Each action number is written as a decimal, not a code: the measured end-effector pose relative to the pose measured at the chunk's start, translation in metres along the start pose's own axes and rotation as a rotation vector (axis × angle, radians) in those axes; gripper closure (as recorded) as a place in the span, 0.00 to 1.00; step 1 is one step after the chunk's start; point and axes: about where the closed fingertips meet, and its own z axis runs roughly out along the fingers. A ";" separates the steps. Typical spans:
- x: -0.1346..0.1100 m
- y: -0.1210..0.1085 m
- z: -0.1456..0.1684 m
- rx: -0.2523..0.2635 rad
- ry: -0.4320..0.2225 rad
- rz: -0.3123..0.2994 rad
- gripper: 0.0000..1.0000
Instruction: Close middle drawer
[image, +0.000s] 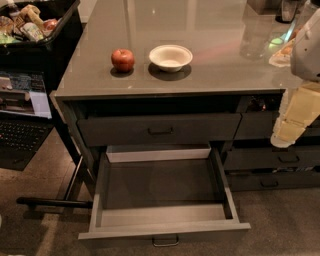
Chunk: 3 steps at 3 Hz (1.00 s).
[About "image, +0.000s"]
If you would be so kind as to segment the yellowish white gripper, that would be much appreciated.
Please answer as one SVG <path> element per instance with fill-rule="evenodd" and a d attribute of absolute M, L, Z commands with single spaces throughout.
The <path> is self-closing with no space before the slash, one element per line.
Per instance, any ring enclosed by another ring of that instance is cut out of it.
<path fill-rule="evenodd" d="M 273 127 L 270 142 L 287 148 L 320 116 L 320 84 L 304 81 L 299 87 L 286 89 Z"/>

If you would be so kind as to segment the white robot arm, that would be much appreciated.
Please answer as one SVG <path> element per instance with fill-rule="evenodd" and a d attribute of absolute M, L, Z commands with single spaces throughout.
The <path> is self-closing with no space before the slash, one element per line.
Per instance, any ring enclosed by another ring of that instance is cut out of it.
<path fill-rule="evenodd" d="M 290 67 L 292 74 L 302 79 L 299 87 L 283 94 L 270 138 L 273 146 L 287 148 L 320 116 L 320 9 L 269 63 Z"/>

